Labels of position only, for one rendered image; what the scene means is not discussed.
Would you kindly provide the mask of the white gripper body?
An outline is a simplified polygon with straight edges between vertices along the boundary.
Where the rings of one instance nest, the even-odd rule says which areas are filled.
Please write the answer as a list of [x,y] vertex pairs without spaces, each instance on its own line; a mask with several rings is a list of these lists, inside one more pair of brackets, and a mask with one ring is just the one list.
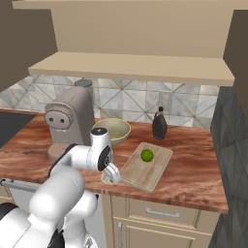
[[120,181],[120,172],[119,172],[118,168],[113,163],[110,163],[106,167],[106,173],[107,173],[108,178],[111,182],[117,183]]

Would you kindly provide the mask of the wooden cutting board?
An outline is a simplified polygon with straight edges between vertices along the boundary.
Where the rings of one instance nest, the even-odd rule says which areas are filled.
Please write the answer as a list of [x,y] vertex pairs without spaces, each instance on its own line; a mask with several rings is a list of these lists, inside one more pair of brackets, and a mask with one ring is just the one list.
[[[144,149],[153,153],[150,162],[140,156]],[[152,193],[172,157],[172,151],[152,143],[141,142],[121,170],[121,181],[142,191]]]

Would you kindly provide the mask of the green lime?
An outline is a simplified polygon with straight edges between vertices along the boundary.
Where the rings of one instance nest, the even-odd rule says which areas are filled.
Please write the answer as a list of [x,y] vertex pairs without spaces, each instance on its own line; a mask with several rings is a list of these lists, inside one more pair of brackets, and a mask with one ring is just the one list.
[[140,157],[144,162],[151,162],[153,160],[153,152],[150,149],[144,149]]

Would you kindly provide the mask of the pale green bowl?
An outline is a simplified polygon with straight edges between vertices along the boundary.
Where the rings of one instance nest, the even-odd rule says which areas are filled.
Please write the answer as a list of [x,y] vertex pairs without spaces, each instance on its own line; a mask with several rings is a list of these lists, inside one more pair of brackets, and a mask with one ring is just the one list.
[[94,125],[94,128],[106,128],[112,145],[122,143],[131,133],[130,124],[127,121],[118,118],[100,120]]

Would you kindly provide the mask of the dark brown condiment bottle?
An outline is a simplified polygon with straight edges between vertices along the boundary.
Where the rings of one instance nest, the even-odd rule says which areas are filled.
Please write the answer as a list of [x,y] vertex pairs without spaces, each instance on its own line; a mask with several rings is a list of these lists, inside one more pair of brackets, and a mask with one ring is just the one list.
[[154,114],[152,122],[153,138],[156,140],[163,140],[166,136],[168,124],[164,116],[164,108],[159,107]]

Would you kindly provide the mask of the beige base cabinet door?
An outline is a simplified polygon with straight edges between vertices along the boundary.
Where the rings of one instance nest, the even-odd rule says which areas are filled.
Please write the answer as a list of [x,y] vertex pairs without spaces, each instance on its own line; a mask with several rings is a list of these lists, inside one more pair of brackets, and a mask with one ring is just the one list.
[[122,223],[122,248],[208,248],[211,239],[209,234],[114,218],[115,248],[118,248],[118,222]]

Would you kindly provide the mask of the brown cabinet door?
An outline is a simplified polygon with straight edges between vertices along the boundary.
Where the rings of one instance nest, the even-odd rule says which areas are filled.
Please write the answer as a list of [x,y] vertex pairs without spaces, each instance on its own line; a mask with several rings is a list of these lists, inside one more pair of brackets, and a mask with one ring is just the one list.
[[234,93],[248,118],[248,10],[234,10],[224,52],[234,76]]
[[0,0],[0,92],[56,51],[50,10],[15,10],[12,0]]

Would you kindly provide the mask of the beige drawer front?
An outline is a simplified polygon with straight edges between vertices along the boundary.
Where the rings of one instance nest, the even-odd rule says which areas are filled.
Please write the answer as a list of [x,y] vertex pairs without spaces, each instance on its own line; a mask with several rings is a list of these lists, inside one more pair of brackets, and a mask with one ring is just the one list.
[[129,216],[149,218],[161,222],[171,222],[192,227],[199,222],[199,210],[152,201],[129,200]]

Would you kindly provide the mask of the beige coffee machine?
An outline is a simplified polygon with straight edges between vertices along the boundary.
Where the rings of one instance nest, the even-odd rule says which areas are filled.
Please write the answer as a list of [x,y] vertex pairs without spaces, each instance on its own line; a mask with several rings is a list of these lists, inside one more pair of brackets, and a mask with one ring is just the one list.
[[90,131],[95,124],[92,97],[92,81],[80,79],[46,105],[45,122],[52,138],[48,149],[51,161],[55,162],[72,143],[91,144]]

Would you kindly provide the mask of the black hob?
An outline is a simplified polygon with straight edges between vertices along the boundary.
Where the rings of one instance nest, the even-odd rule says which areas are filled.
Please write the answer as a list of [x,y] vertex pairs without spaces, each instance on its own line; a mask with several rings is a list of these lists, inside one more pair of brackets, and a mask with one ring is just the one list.
[[34,117],[33,113],[0,111],[0,149]]

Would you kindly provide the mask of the white wall outlet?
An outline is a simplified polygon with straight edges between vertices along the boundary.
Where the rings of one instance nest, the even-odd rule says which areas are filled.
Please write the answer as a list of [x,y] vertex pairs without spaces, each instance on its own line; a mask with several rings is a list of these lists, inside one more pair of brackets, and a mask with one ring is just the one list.
[[159,92],[159,106],[163,107],[164,110],[171,110],[172,93],[168,91]]

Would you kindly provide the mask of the beige wall cabinet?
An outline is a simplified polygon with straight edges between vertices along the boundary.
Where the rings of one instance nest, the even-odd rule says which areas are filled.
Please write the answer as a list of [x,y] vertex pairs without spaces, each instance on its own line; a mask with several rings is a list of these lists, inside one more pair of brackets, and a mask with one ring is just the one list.
[[248,0],[21,0],[51,13],[57,50],[32,74],[231,86],[224,59]]

